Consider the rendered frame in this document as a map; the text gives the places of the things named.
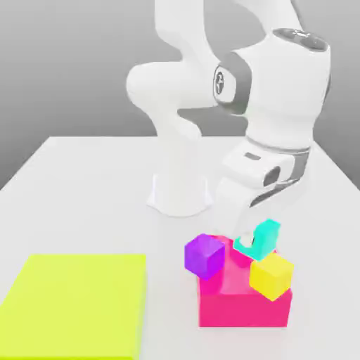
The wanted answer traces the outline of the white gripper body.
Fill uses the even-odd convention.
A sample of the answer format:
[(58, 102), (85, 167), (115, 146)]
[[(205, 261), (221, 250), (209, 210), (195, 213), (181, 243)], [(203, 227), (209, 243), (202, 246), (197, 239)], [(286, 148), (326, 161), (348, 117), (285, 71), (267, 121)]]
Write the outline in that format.
[(299, 183), (250, 188), (223, 178), (214, 202), (214, 231), (218, 234), (251, 232), (267, 219), (278, 219), (299, 198)]

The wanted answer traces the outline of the small turquoise cube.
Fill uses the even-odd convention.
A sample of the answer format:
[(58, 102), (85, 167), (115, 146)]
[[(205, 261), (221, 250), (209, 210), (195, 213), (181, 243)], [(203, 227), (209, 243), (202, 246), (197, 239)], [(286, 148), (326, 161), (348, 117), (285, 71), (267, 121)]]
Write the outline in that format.
[(233, 241), (233, 249), (251, 259), (260, 261), (276, 249), (280, 227), (281, 225), (277, 221), (267, 219), (253, 231), (254, 242), (252, 245), (241, 245), (238, 237)]

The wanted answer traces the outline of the small yellow cube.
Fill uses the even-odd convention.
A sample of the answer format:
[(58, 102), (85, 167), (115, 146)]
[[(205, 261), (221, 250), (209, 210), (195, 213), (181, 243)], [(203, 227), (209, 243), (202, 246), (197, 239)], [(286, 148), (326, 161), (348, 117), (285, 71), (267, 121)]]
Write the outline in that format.
[(290, 289), (294, 264), (276, 252), (250, 265), (250, 287), (272, 302)]

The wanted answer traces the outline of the small purple cube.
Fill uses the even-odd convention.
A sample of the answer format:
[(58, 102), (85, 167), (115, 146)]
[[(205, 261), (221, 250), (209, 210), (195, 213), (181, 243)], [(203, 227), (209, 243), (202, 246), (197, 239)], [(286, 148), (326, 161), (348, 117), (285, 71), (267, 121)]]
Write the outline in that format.
[(201, 233), (184, 248), (184, 266), (198, 278), (208, 280), (224, 266), (225, 244)]

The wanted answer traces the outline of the large pink box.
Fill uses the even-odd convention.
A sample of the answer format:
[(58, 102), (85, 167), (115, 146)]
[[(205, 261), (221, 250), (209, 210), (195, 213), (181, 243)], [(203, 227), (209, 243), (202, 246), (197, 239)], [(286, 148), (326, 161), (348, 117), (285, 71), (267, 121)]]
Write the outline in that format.
[(288, 324), (291, 289), (271, 301), (250, 287), (252, 259), (233, 249), (233, 240), (212, 236), (225, 247), (224, 267), (208, 280), (198, 279), (200, 327), (270, 327)]

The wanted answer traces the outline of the large yellow-green box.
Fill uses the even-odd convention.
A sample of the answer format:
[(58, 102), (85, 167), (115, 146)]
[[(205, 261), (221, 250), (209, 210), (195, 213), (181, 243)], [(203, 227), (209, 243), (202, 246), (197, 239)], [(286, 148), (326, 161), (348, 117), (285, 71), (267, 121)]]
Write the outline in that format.
[(31, 255), (0, 304), (0, 360), (139, 360), (145, 255)]

